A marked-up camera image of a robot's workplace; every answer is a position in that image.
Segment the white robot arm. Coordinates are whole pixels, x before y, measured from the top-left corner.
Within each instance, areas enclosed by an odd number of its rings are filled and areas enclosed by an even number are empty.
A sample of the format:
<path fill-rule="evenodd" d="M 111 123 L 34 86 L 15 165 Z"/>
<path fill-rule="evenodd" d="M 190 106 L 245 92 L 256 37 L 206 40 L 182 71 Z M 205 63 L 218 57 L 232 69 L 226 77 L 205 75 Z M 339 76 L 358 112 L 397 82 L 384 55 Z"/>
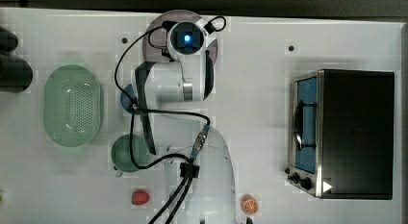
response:
<path fill-rule="evenodd" d="M 150 224 L 237 224 L 236 187 L 229 149 L 211 119 L 170 104 L 202 102 L 214 86 L 210 46 L 218 29 L 199 19 L 164 21 L 166 62 L 135 70 L 140 122 L 149 152 L 165 168 L 167 201 Z"/>

